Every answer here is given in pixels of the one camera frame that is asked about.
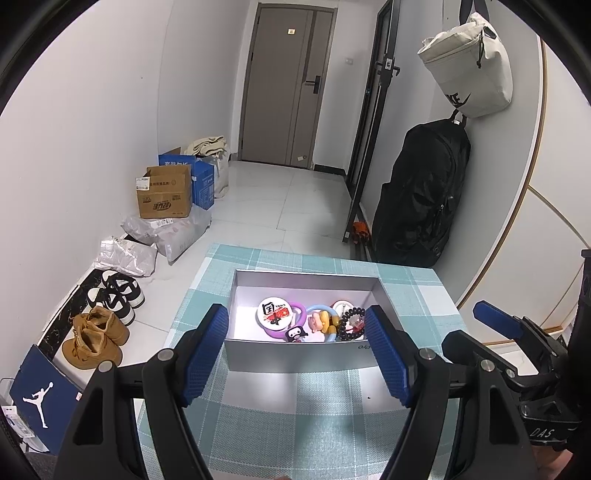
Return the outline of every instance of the bag strap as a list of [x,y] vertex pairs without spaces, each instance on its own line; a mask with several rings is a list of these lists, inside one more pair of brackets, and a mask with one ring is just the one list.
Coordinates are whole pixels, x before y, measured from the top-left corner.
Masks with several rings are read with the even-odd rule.
[[463,25],[468,21],[468,17],[472,11],[472,4],[474,4],[474,10],[480,13],[487,22],[491,21],[491,16],[488,14],[488,7],[486,6],[486,0],[462,0],[460,5],[460,25]]
[[[456,119],[458,113],[460,113],[460,111],[456,108],[449,119],[453,122]],[[466,115],[462,114],[462,121],[460,122],[462,128],[466,128],[466,122]]]

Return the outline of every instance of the black door handle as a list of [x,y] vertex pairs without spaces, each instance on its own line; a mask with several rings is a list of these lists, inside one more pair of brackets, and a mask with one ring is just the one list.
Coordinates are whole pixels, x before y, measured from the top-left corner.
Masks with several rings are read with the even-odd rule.
[[312,80],[306,80],[304,82],[304,85],[314,85],[314,94],[318,94],[318,92],[320,91],[320,80],[322,79],[322,77],[320,75],[316,75],[316,78],[314,79],[314,81]]

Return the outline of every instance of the floor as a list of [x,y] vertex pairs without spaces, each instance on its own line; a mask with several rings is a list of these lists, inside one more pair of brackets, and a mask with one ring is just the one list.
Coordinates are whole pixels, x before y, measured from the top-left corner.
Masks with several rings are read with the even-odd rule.
[[[146,301],[129,326],[122,365],[145,362],[163,346],[209,245],[350,258],[350,246],[341,241],[349,203],[340,176],[230,162],[230,188],[224,198],[215,201],[210,228],[172,265],[158,255],[154,274],[139,279]],[[54,363],[81,387],[93,373],[71,366],[61,350]]]

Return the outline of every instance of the blue gripper pad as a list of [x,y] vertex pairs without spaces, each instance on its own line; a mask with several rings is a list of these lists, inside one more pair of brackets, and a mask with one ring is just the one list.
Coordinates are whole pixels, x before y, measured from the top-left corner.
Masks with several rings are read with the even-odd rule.
[[472,313],[476,320],[489,326],[503,337],[510,340],[517,340],[523,335],[523,330],[518,320],[487,301],[479,301],[474,305]]
[[212,305],[195,330],[186,332],[175,348],[180,397],[185,406],[203,393],[209,374],[228,334],[228,310]]
[[[388,322],[386,328],[380,321]],[[408,407],[411,402],[411,391],[408,384],[408,372],[399,353],[394,348],[390,334],[387,330],[394,329],[386,314],[378,306],[370,307],[365,312],[365,335],[369,346],[378,362],[382,376],[390,395],[400,400],[400,403]]]

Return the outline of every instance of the purple ring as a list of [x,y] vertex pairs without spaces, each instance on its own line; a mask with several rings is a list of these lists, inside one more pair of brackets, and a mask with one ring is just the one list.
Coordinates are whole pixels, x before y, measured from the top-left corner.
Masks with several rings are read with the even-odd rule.
[[[306,322],[306,319],[308,318],[308,314],[306,313],[306,307],[304,307],[301,303],[296,303],[296,302],[289,302],[289,304],[290,304],[290,307],[296,308],[301,312],[294,327],[303,327]],[[285,340],[286,331],[289,330],[290,328],[293,328],[293,327],[288,327],[285,330],[281,330],[281,331],[277,332],[275,330],[269,330],[268,328],[266,328],[263,325],[261,325],[261,327],[263,330],[265,330],[265,333],[268,336],[270,336],[271,338],[276,338],[278,340]]]

